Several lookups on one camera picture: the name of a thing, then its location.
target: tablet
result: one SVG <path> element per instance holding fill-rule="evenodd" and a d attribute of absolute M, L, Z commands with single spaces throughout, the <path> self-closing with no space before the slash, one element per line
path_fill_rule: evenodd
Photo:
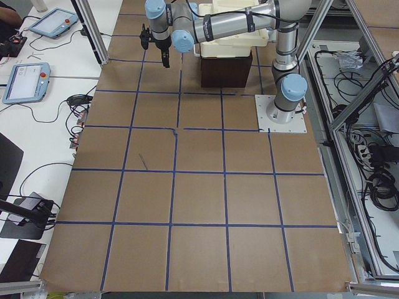
<path fill-rule="evenodd" d="M 55 8 L 40 20 L 33 23 L 29 30 L 42 36 L 55 39 L 68 30 L 78 21 L 78 16 L 74 12 Z"/>
<path fill-rule="evenodd" d="M 46 94 L 49 77 L 50 65 L 47 62 L 14 65 L 2 102 L 18 104 L 41 101 Z"/>

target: brown box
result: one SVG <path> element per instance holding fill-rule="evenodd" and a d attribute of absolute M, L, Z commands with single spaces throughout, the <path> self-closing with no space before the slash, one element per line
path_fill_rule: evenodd
<path fill-rule="evenodd" d="M 201 87 L 244 88 L 252 64 L 248 57 L 201 58 Z"/>

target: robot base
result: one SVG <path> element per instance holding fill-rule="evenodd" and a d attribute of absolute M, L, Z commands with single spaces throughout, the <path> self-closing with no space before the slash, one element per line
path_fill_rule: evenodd
<path fill-rule="evenodd" d="M 283 113 L 279 116 L 280 122 L 285 122 L 291 119 L 288 123 L 276 123 L 272 121 L 267 113 L 267 106 L 274 101 L 275 95 L 256 95 L 256 112 L 257 112 L 257 122 L 260 131 L 273 133 L 307 133 L 304 116 L 301 113 L 293 113 L 293 118 L 291 119 L 292 113 Z"/>

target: wooden floor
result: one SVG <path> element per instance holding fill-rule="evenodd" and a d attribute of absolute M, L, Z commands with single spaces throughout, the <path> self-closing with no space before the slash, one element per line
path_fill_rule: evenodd
<path fill-rule="evenodd" d="M 247 87 L 201 88 L 200 60 L 164 69 L 125 0 L 41 277 L 57 291 L 339 292 L 350 281 L 317 145 L 260 133 L 274 45 Z"/>

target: blue joint cap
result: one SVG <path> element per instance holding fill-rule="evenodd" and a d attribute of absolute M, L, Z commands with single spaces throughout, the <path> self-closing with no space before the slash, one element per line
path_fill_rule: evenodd
<path fill-rule="evenodd" d="M 299 74 L 289 74 L 281 83 L 282 94 L 291 102 L 303 99 L 307 90 L 307 82 Z"/>
<path fill-rule="evenodd" d="M 190 2 L 190 7 L 196 14 L 198 14 L 198 5 L 197 5 L 197 3 Z M 195 14 L 192 14 L 192 15 L 193 15 L 193 20 L 194 21 L 198 20 L 198 17 Z"/>
<path fill-rule="evenodd" d="M 146 0 L 144 7 L 147 18 L 154 20 L 162 16 L 166 10 L 166 3 L 164 0 Z"/>
<path fill-rule="evenodd" d="M 172 43 L 180 53 L 187 53 L 194 47 L 194 38 L 185 30 L 175 30 L 172 33 Z"/>

